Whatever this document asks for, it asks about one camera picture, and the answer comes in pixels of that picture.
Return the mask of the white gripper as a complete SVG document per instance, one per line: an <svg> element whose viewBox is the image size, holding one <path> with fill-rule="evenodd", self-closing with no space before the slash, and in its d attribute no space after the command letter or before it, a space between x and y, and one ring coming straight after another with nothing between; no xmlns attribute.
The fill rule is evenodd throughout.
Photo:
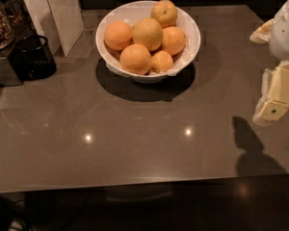
<svg viewBox="0 0 289 231"><path fill-rule="evenodd" d="M266 68L262 76L261 98L253 122L267 126L279 121L289 110L289 0L270 19L258 27L250 40L255 43L269 42L269 48L282 62L274 69Z"/></svg>

